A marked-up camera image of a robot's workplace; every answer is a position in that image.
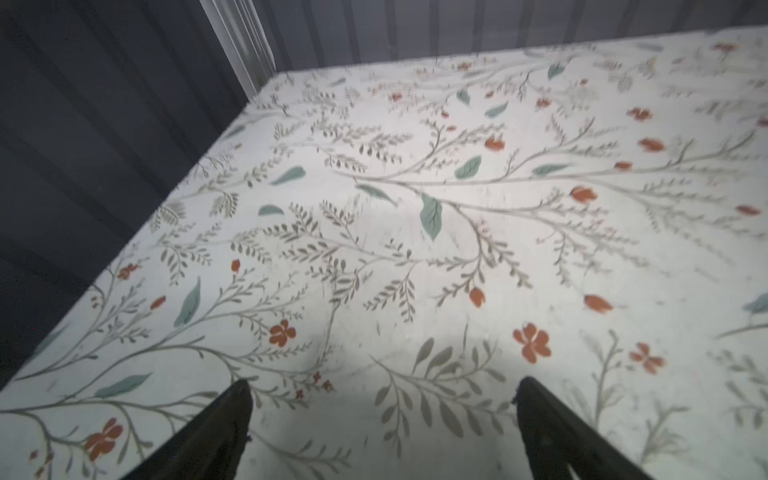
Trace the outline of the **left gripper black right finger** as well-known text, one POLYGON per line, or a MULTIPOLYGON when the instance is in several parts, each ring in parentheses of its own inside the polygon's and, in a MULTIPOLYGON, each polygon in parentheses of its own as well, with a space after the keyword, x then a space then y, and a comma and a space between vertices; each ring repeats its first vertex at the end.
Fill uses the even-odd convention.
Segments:
POLYGON ((535 480, 650 480, 541 382, 523 378, 513 398, 535 480))

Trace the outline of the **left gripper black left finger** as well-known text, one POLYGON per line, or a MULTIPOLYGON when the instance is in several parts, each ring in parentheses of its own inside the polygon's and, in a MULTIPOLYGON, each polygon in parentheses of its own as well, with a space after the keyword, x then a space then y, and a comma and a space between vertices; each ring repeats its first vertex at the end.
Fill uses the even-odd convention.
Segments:
POLYGON ((251 440, 252 411, 249 385, 239 380, 126 478, 234 479, 245 446, 251 440))

